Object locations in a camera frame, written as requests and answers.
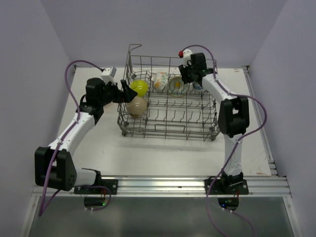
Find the white blue patterned bowl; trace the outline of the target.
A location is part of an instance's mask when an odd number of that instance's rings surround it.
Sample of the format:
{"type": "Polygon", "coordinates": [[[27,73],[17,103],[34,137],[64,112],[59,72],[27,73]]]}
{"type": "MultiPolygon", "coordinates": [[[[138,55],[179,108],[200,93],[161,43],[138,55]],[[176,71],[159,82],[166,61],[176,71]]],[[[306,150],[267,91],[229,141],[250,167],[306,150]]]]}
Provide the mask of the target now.
{"type": "Polygon", "coordinates": [[[198,90],[198,91],[203,90],[203,87],[197,82],[193,82],[192,85],[193,85],[194,90],[198,90]]]}

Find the white yellow dotted bowl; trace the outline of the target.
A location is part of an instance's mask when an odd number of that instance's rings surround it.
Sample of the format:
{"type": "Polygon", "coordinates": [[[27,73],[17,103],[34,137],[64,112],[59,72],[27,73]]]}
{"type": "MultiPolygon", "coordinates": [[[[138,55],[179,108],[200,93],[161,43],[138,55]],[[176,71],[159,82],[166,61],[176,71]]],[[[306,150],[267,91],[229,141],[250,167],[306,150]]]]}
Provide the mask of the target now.
{"type": "Polygon", "coordinates": [[[168,83],[168,94],[175,97],[181,97],[188,91],[188,84],[184,84],[182,77],[173,77],[168,83]]]}

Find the white floral leaf bowl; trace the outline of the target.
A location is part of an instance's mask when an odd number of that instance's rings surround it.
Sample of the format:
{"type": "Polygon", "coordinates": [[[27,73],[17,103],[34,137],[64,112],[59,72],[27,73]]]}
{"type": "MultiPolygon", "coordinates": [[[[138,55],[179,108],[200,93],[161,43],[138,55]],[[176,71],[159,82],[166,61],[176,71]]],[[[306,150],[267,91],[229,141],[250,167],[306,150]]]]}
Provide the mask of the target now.
{"type": "Polygon", "coordinates": [[[162,92],[168,84],[167,72],[157,72],[152,75],[153,87],[157,92],[162,92]]]}

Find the orange ribbed bowl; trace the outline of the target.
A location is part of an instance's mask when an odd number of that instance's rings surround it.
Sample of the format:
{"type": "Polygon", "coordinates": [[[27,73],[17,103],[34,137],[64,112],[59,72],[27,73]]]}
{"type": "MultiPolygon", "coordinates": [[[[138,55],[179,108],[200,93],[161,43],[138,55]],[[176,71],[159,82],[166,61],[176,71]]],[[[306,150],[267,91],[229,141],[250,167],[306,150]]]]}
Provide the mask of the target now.
{"type": "Polygon", "coordinates": [[[111,103],[109,103],[109,104],[105,105],[105,106],[104,106],[104,108],[110,108],[110,107],[112,107],[113,105],[114,105],[114,103],[113,103],[113,102],[111,102],[111,103]]]}

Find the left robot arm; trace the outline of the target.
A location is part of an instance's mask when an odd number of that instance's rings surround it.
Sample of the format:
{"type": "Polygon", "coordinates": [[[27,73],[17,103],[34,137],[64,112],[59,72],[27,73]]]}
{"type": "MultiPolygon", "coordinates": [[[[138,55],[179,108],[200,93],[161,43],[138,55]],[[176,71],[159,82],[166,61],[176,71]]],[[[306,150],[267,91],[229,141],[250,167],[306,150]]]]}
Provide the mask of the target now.
{"type": "Polygon", "coordinates": [[[98,170],[77,168],[73,155],[85,135],[97,124],[109,103],[129,103],[137,92],[125,80],[105,83],[100,78],[88,79],[85,94],[81,97],[71,123],[58,138],[47,147],[35,151],[35,183],[38,186],[69,191],[85,186],[92,194],[102,190],[103,182],[98,170]]]}

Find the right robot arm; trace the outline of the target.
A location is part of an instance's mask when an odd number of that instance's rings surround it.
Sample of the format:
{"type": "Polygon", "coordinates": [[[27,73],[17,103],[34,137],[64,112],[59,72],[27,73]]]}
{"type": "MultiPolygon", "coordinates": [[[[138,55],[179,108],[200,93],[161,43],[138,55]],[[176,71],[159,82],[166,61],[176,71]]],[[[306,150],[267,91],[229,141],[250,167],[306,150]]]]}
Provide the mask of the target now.
{"type": "Polygon", "coordinates": [[[218,127],[224,135],[225,161],[218,178],[205,180],[208,194],[234,194],[243,187],[241,165],[241,137],[249,127],[249,102],[228,89],[216,76],[213,68],[208,68],[203,53],[192,53],[189,49],[179,52],[183,64],[179,66],[185,84],[198,83],[219,103],[218,127]]]}

